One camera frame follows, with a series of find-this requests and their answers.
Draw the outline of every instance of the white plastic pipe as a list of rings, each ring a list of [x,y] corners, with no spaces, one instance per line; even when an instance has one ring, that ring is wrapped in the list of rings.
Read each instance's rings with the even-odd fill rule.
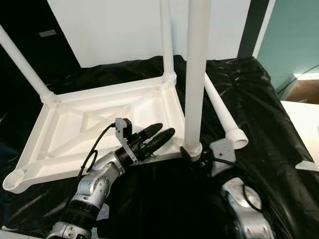
[[[199,142],[207,57],[210,0],[190,0],[185,96],[184,146],[193,161],[202,151]]]
[[[169,0],[160,0],[160,28],[161,28],[161,41],[163,47],[163,64],[164,74],[166,80],[173,80],[176,84],[176,73],[174,71],[173,59],[173,45],[171,36],[171,23]]]
[[[214,85],[210,81],[210,78],[205,73],[205,89],[209,96],[211,103],[214,106],[215,112],[223,126],[226,138],[229,139],[234,149],[240,149],[245,147],[248,144],[248,138],[245,135],[238,125],[236,124],[234,118],[231,116],[227,107],[225,106],[223,100],[219,96],[219,93],[216,91]]]
[[[26,79],[30,82],[33,88],[40,95],[42,102],[46,102],[54,98],[54,93],[51,92],[46,85],[41,81],[40,77],[36,74],[30,64],[27,62],[25,57],[16,47],[14,42],[10,39],[8,34],[0,25],[0,44],[5,49],[7,54],[10,56],[12,61],[20,69]]]

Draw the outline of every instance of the black tarp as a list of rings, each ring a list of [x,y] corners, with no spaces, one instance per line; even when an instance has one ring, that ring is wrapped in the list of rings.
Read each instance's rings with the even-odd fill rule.
[[[174,57],[176,91],[184,110],[186,62]],[[206,71],[249,144],[236,151],[247,181],[260,193],[265,215],[277,238],[311,239],[319,235],[317,172],[296,170],[312,161],[270,83],[254,58],[207,61]],[[56,94],[137,81],[162,74],[162,58],[81,69],[66,79],[46,82]],[[31,87],[13,89],[0,123],[0,182],[14,170],[42,104]],[[201,141],[224,137],[204,95]],[[131,167],[112,187],[110,220],[99,225],[110,238],[230,238],[230,215],[220,197],[225,180],[242,175],[228,170],[216,178],[194,175],[185,159]],[[0,191],[0,224],[45,236],[59,219],[73,178],[31,186],[15,195]]]

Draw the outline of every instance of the black wire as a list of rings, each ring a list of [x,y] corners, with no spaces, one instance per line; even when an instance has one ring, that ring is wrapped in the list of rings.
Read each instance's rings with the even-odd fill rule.
[[[70,203],[70,201],[71,201],[73,195],[76,193],[76,190],[77,190],[78,185],[79,185],[79,182],[80,182],[80,180],[81,180],[81,178],[82,178],[82,174],[83,174],[83,171],[84,171],[84,169],[85,169],[85,166],[86,166],[87,162],[89,161],[89,159],[91,158],[91,156],[92,156],[93,154],[94,154],[94,157],[93,157],[92,163],[91,163],[90,167],[87,169],[86,172],[90,172],[91,169],[92,169],[92,167],[93,167],[93,165],[94,165],[94,163],[95,163],[95,160],[96,160],[96,158],[97,158],[97,156],[98,156],[98,151],[95,149],[95,147],[96,147],[97,144],[100,142],[100,140],[101,140],[101,138],[103,137],[103,135],[105,135],[105,133],[106,133],[110,128],[112,128],[112,127],[115,127],[115,123],[110,124],[109,126],[107,126],[107,127],[102,131],[102,133],[99,135],[99,137],[96,139],[94,145],[92,146],[92,148],[91,148],[91,150],[90,150],[88,156],[86,156],[86,158],[85,158],[85,160],[84,160],[84,162],[83,162],[83,164],[82,164],[82,166],[81,166],[81,170],[80,170],[78,176],[76,177],[76,184],[75,184],[75,186],[74,186],[74,189],[73,189],[71,195],[69,196],[68,201],[67,201],[66,204],[65,204],[65,207],[64,207],[64,209],[63,209],[63,212],[62,212],[61,216],[63,216],[63,214],[64,214],[66,208],[69,206],[69,203]]]
[[[242,185],[242,190],[243,190],[243,195],[245,200],[247,201],[247,203],[249,204],[249,206],[251,206],[253,209],[255,209],[257,212],[262,213],[262,209],[257,208],[254,204],[252,204],[252,202],[248,199],[247,194],[246,194],[246,190],[245,190],[246,185],[243,184]]]
[[[236,168],[238,168],[241,172],[244,172],[244,174],[247,174],[249,177],[253,178],[248,172],[247,170],[245,170],[243,167],[239,166],[238,164],[234,163],[234,162],[230,162],[230,161],[227,161],[227,160],[224,160],[224,159],[219,159],[219,158],[214,158],[213,161],[216,161],[216,162],[221,162],[221,163],[225,163],[225,164],[228,164],[228,165],[232,165]],[[257,212],[262,212],[261,209],[257,208],[256,206],[254,206],[251,201],[248,199],[247,197],[247,194],[246,194],[246,190],[245,190],[245,183],[242,185],[242,190],[243,190],[243,195],[244,195],[244,198],[245,200],[247,201],[247,203],[254,209],[256,210]]]
[[[305,72],[303,72],[301,75],[299,75],[298,77],[295,77],[292,81],[290,81],[285,87],[283,87],[278,93],[277,95],[279,95],[284,89],[286,89],[289,85],[291,85],[293,82],[295,82],[300,76],[304,75],[305,73],[308,73],[309,71],[313,70],[314,68],[317,68],[319,66],[315,65],[313,67],[311,67],[309,70],[306,70]]]

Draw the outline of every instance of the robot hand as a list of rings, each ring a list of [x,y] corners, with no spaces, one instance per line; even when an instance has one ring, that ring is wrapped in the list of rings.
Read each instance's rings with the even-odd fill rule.
[[[81,179],[61,221],[53,226],[47,239],[90,239],[92,227],[113,182],[125,173],[127,167],[149,158],[175,133],[169,128],[145,143],[162,128],[161,123],[132,134],[131,122],[117,118],[115,127],[122,147],[97,160],[89,174]]]

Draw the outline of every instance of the black cable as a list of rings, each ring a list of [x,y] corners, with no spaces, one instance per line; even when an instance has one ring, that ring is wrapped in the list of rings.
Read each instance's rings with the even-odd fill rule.
[[[278,93],[277,95],[279,95],[283,90],[285,90],[289,85],[291,85],[293,82],[295,82],[300,76],[304,75],[305,73],[308,73],[309,71],[313,70],[314,68],[317,68],[319,66],[318,65],[315,65],[313,67],[311,67],[309,70],[303,72],[301,75],[299,75],[298,77],[295,77],[292,81],[290,81],[285,87],[283,87]]]
[[[84,169],[85,169],[85,166],[86,166],[87,162],[89,161],[89,159],[91,158],[91,156],[92,156],[93,154],[94,154],[94,157],[93,157],[93,160],[92,160],[92,163],[91,163],[90,167],[87,169],[87,172],[90,172],[90,171],[91,171],[91,169],[92,169],[92,167],[93,167],[93,165],[94,165],[94,163],[95,163],[95,160],[96,160],[96,158],[97,158],[97,156],[98,156],[98,151],[95,149],[95,147],[96,147],[97,144],[100,142],[100,140],[101,140],[101,138],[103,137],[103,135],[105,135],[105,133],[106,133],[110,128],[112,128],[112,127],[115,127],[115,123],[110,124],[109,126],[107,126],[107,127],[102,131],[102,133],[99,135],[99,137],[96,139],[94,145],[92,146],[92,148],[91,148],[91,150],[90,150],[88,156],[86,156],[86,158],[85,158],[85,160],[84,160],[84,162],[83,162],[83,164],[82,164],[82,166],[81,166],[81,170],[80,170],[78,176],[76,177],[76,184],[75,184],[75,186],[74,186],[74,189],[73,189],[71,195],[69,196],[68,201],[67,201],[66,204],[65,204],[65,207],[64,207],[64,209],[63,209],[63,212],[62,212],[61,216],[64,214],[64,212],[65,212],[66,208],[68,207],[68,205],[69,205],[69,203],[70,203],[70,201],[71,201],[73,195],[76,193],[76,190],[77,190],[78,185],[79,185],[79,182],[80,182],[80,180],[81,180],[81,178],[82,178],[82,174],[83,174],[83,171],[84,171]]]
[[[241,167],[237,163],[230,162],[230,161],[227,161],[227,160],[224,160],[224,159],[215,158],[215,157],[211,157],[210,159],[212,161],[216,161],[216,162],[221,162],[221,163],[225,163],[225,164],[228,164],[228,165],[232,165],[232,166],[236,167],[237,169],[239,169],[241,171],[242,175],[246,178],[245,180],[243,180],[243,182],[246,181],[246,180],[249,181],[249,179],[252,180],[253,182],[256,181],[255,178],[251,175],[251,173],[249,171],[247,171],[245,168]],[[268,202],[269,194],[268,194],[267,190],[265,190],[265,188],[262,186],[262,184],[255,183],[254,187],[257,188],[256,192],[258,193],[258,195],[260,196],[262,201]],[[252,208],[254,208],[254,205],[252,205],[252,203],[250,202],[249,199],[246,198],[246,201]],[[282,219],[279,216],[278,212],[272,207],[271,204],[269,204],[269,206],[272,208],[272,212],[275,214],[275,217],[277,218],[277,220],[281,224],[282,230],[284,231],[282,233],[285,233],[286,235],[291,235],[290,231],[287,229],[287,225],[282,221]],[[270,220],[269,215],[267,215],[265,213],[263,213],[263,214],[264,214],[265,217],[268,217],[268,220]]]
[[[227,160],[224,160],[224,159],[219,159],[219,158],[214,158],[213,161],[216,161],[216,162],[221,162],[221,163],[225,163],[225,164],[228,164],[228,165],[232,165],[236,168],[238,168],[241,172],[243,172],[244,174],[248,175],[249,177],[251,177],[253,179],[253,177],[250,175],[250,173],[247,172],[247,170],[245,170],[244,168],[242,168],[241,166],[239,166],[238,164],[234,163],[234,162],[230,162],[230,161],[227,161]],[[242,190],[243,190],[243,196],[245,198],[245,200],[247,201],[247,203],[254,209],[256,210],[257,212],[262,212],[261,209],[257,208],[256,206],[254,206],[251,201],[248,199],[247,197],[247,194],[246,194],[246,190],[245,190],[245,183],[242,185]]]
[[[249,204],[249,206],[252,207],[252,209],[256,210],[256,211],[259,212],[259,213],[262,213],[263,210],[257,208],[254,204],[252,204],[252,202],[251,202],[251,201],[249,200],[249,198],[247,197],[245,187],[246,187],[246,185],[243,184],[243,185],[242,185],[242,190],[243,190],[243,195],[244,195],[245,200],[247,201],[247,203]]]

